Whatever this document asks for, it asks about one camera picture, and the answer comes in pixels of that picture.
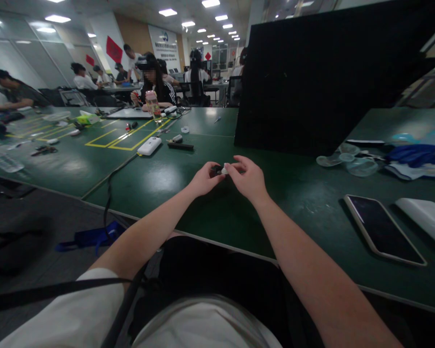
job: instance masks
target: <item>forearm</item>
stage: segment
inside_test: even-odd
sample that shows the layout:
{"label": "forearm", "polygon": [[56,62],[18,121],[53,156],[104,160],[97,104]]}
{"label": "forearm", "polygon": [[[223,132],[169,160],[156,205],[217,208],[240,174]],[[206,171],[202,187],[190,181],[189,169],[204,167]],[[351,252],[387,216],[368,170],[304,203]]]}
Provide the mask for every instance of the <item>forearm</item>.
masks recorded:
{"label": "forearm", "polygon": [[188,188],[180,191],[130,226],[90,269],[108,268],[121,278],[132,279],[166,241],[194,199]]}
{"label": "forearm", "polygon": [[255,203],[279,265],[327,347],[399,347],[348,275],[270,198]]}

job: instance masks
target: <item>smartphone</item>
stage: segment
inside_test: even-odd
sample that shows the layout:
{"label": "smartphone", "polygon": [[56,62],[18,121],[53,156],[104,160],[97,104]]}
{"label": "smartphone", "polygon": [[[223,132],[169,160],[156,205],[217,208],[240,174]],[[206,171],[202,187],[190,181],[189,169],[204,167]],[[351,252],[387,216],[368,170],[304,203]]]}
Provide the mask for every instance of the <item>smartphone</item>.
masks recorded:
{"label": "smartphone", "polygon": [[427,261],[398,227],[382,203],[352,195],[346,195],[344,199],[373,252],[412,265],[427,266]]}

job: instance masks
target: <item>water bottle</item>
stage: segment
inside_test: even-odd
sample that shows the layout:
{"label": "water bottle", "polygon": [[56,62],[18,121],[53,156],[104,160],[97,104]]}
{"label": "water bottle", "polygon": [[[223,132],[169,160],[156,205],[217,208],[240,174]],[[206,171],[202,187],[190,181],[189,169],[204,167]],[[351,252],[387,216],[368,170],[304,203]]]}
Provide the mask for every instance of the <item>water bottle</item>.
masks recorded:
{"label": "water bottle", "polygon": [[7,173],[14,173],[23,169],[24,164],[11,158],[2,149],[0,149],[0,168]]}
{"label": "water bottle", "polygon": [[148,105],[148,111],[156,123],[161,123],[161,110],[158,104],[158,98],[155,91],[147,91],[145,93],[146,104]]}

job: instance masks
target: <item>white power bank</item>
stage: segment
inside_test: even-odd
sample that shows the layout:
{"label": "white power bank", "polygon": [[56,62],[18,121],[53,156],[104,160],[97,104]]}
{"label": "white power bank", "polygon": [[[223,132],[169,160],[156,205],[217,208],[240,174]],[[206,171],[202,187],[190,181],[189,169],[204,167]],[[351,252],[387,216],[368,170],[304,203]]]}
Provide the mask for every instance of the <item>white power bank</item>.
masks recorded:
{"label": "white power bank", "polygon": [[139,155],[150,156],[160,144],[161,138],[151,137],[139,147],[137,153]]}
{"label": "white power bank", "polygon": [[435,203],[431,201],[400,198],[396,201],[406,214],[409,215],[424,231],[435,239]]}

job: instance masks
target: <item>phone screen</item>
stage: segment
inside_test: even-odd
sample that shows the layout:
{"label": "phone screen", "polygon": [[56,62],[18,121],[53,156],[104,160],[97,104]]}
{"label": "phone screen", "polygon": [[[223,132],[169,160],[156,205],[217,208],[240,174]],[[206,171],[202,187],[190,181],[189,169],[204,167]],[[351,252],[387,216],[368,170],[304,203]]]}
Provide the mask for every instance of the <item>phone screen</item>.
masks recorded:
{"label": "phone screen", "polygon": [[354,196],[348,198],[379,252],[425,264],[377,201]]}

